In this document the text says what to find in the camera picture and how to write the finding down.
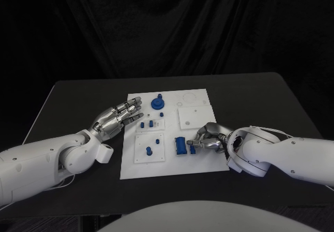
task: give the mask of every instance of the black table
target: black table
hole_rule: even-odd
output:
[[[61,81],[40,111],[26,143],[86,129],[105,108],[128,93],[206,88],[216,121],[230,128],[275,128],[321,138],[298,100],[276,73],[166,78]],[[265,177],[230,170],[120,180],[124,132],[107,142],[115,149],[108,164],[95,162],[73,183],[14,203],[0,218],[128,214],[156,204],[212,200],[251,206],[330,203],[324,186],[288,177],[274,166]]]

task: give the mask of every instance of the robotic hand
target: robotic hand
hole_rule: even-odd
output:
[[[288,139],[279,141],[264,130],[287,135]],[[292,178],[334,186],[334,141],[292,137],[279,130],[252,126],[232,131],[210,122],[187,144],[217,153],[228,151],[228,166],[239,173],[264,177],[272,164]]]
[[[88,130],[20,145],[0,153],[0,206],[17,202],[82,173],[94,161],[108,163],[114,149],[102,144],[143,117],[137,97],[108,108]]]

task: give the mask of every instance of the black curtain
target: black curtain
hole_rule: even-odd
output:
[[[331,0],[2,1],[0,122],[16,143],[58,80],[252,72],[284,76],[334,139],[333,11]]]

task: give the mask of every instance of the white wire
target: white wire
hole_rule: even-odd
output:
[[[272,128],[265,128],[265,127],[256,127],[256,126],[251,126],[251,127],[253,127],[253,128],[256,128],[256,129],[264,129],[264,130],[266,130],[266,131],[274,131],[274,132],[276,132],[276,133],[279,133],[279,134],[284,134],[284,135],[287,135],[288,137],[294,137],[294,136],[291,136],[289,134],[287,134],[285,132],[282,132],[281,130],[276,130],[276,129],[272,129]]]
[[[49,188],[49,189],[46,189],[45,191],[55,190],[55,189],[59,189],[59,188],[63,188],[63,187],[69,186],[69,185],[71,185],[71,183],[72,183],[72,182],[73,182],[73,180],[75,180],[75,175],[72,175],[72,176],[73,176],[73,178],[72,178],[71,182],[69,182],[66,185],[63,185],[63,186],[58,186],[58,187],[53,187],[53,188]]]
[[[0,211],[2,211],[4,208],[7,208],[13,203],[14,203],[14,202],[12,202],[9,205],[6,205],[6,206],[0,209]]]
[[[327,187],[331,191],[334,191],[334,189],[333,189],[330,186],[325,185],[325,187]]]

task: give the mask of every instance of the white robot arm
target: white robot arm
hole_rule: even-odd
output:
[[[334,141],[291,137],[279,141],[266,131],[245,127],[235,131],[216,123],[207,123],[187,144],[228,151],[228,166],[238,172],[264,177],[271,164],[292,178],[334,186]]]
[[[143,117],[137,97],[108,108],[89,130],[20,145],[0,153],[0,206],[17,202],[82,173],[94,161],[108,163],[114,149],[102,144]]]

